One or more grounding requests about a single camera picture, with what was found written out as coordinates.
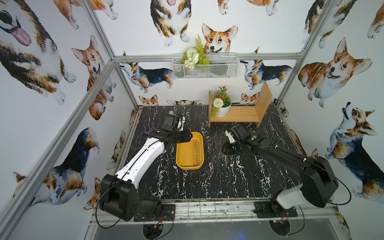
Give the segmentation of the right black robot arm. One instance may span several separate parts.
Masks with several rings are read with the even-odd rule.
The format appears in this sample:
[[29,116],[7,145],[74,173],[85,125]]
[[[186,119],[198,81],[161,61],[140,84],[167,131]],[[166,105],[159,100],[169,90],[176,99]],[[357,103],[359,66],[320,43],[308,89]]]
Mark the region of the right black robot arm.
[[330,164],[323,158],[313,159],[278,146],[262,136],[245,134],[241,137],[226,132],[225,155],[249,152],[265,157],[287,168],[301,178],[301,184],[276,193],[268,202],[255,204],[259,218],[291,216],[295,206],[310,204],[323,208],[328,204],[339,184]]

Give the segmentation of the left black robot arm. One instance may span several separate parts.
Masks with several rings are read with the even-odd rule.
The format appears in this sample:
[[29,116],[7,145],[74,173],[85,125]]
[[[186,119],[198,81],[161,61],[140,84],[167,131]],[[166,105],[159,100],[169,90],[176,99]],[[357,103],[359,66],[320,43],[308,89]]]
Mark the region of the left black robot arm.
[[161,215],[160,199],[140,197],[139,183],[166,146],[190,142],[193,135],[190,131],[156,131],[147,138],[143,147],[114,175],[105,175],[101,182],[100,198],[95,210],[102,210],[123,221],[130,221],[138,215],[148,219],[157,219]]

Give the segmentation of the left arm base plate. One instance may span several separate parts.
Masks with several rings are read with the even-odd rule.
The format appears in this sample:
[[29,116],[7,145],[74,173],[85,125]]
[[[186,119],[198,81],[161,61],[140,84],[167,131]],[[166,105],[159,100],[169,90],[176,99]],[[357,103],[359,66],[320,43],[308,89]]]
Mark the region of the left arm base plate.
[[134,216],[134,222],[173,221],[175,204],[157,204],[156,206],[140,207]]

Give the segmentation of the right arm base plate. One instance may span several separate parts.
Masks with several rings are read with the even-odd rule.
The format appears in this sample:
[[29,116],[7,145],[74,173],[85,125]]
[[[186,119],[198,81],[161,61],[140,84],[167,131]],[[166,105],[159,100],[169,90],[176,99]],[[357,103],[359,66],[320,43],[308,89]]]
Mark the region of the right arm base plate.
[[266,218],[282,218],[282,217],[297,217],[298,213],[295,207],[284,209],[278,203],[271,201],[254,202],[254,213],[259,219]]

